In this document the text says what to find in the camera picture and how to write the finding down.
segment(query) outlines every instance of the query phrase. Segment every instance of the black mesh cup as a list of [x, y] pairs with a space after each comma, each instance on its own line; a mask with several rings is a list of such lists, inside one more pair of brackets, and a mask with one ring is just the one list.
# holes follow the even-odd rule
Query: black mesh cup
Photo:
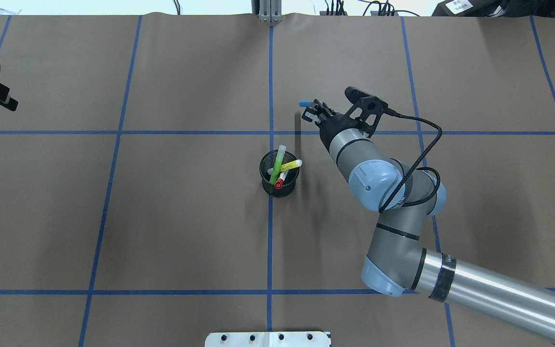
[[[258, 169], [260, 171], [260, 177], [262, 177], [263, 179], [264, 191], [266, 191], [268, 195], [271, 195], [274, 198], [283, 198], [284, 196], [291, 194], [292, 191], [295, 190], [295, 183], [297, 181], [297, 177], [299, 176], [299, 167], [289, 170], [288, 175], [286, 175], [286, 179], [284, 179], [282, 189], [277, 189], [269, 183], [271, 175], [267, 173], [267, 170], [271, 169], [273, 165], [275, 165], [277, 155], [277, 149], [274, 149], [273, 151], [265, 154], [262, 160], [260, 160], [260, 165], [258, 165]], [[286, 164], [287, 162], [291, 162], [293, 160], [297, 160], [297, 157], [290, 152], [285, 152], [282, 164]]]

